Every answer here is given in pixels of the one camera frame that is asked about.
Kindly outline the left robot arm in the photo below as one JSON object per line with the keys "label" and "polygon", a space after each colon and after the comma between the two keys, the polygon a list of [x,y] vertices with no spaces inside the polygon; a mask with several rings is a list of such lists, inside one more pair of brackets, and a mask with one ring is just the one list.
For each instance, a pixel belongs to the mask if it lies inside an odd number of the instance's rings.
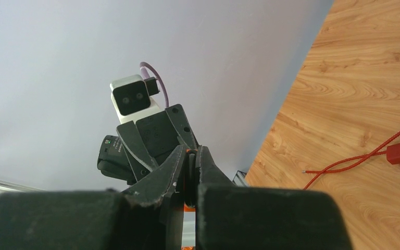
{"label": "left robot arm", "polygon": [[97,168],[105,176],[134,185],[160,167],[178,145],[198,149],[182,105],[119,125],[118,135],[103,139]]}

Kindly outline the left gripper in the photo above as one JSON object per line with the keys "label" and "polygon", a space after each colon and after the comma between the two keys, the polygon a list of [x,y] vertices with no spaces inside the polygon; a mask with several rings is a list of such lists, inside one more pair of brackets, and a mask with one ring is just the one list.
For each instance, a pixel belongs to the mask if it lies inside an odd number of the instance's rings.
{"label": "left gripper", "polygon": [[185,145],[188,149],[199,147],[181,104],[136,123],[120,124],[116,131],[137,181],[157,169],[178,145]]}

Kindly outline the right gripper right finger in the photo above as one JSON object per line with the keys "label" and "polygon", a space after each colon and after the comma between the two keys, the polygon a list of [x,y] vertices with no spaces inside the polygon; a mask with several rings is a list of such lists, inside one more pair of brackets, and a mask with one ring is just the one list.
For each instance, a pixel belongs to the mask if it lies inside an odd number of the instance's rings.
{"label": "right gripper right finger", "polygon": [[352,249],[324,192],[237,186],[206,146],[197,152],[197,249]]}

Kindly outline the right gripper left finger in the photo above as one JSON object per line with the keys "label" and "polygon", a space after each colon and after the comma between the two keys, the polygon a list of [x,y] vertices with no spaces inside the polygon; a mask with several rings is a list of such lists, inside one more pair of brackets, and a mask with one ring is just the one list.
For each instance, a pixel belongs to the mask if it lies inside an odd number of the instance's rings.
{"label": "right gripper left finger", "polygon": [[0,249],[180,249],[187,152],[123,192],[0,193]]}

